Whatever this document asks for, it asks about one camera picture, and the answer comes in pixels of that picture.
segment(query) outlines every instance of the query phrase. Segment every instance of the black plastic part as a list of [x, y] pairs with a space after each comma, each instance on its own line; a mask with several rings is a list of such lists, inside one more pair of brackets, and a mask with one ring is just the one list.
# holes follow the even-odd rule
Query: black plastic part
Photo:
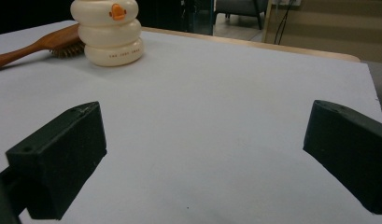
[[61, 219], [106, 155], [98, 102], [66, 110], [7, 151], [1, 174], [12, 211], [33, 219]]
[[304, 151], [370, 212], [382, 215], [382, 124], [348, 107], [315, 101]]
[[12, 210], [7, 190], [0, 178], [0, 224], [19, 224], [19, 218]]

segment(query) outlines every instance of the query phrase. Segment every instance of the floor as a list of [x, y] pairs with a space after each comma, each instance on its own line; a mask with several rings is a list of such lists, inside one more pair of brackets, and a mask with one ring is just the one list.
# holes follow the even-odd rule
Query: floor
[[225, 14], [218, 14], [216, 25], [213, 27], [213, 35], [262, 42], [262, 30], [258, 28], [258, 20], [256, 17], [231, 15], [230, 19], [227, 19], [225, 18]]

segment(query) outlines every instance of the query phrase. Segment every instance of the hairbrush handle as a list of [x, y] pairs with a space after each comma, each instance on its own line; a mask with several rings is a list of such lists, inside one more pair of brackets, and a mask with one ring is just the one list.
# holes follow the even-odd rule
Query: hairbrush handle
[[29, 45], [22, 49], [17, 49], [9, 53], [0, 54], [0, 67], [12, 63], [24, 56], [27, 56], [31, 53], [37, 52], [44, 49], [42, 46], [38, 45], [36, 42], [32, 45]]

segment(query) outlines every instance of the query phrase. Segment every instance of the chair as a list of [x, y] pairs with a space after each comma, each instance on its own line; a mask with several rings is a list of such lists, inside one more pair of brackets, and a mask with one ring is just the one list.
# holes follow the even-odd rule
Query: chair
[[231, 14], [239, 16], [257, 17], [258, 26], [262, 29], [261, 13], [266, 16], [267, 4], [269, 0], [217, 0], [214, 11], [213, 24], [216, 23], [217, 15], [225, 13], [226, 18]]

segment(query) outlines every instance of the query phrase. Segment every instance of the hairbrush bristles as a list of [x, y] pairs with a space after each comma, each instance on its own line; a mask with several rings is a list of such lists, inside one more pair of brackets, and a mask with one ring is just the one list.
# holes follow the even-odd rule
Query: hairbrush bristles
[[84, 49], [85, 44], [83, 42], [78, 42], [63, 49], [51, 49], [50, 52], [58, 58], [71, 58], [82, 54]]

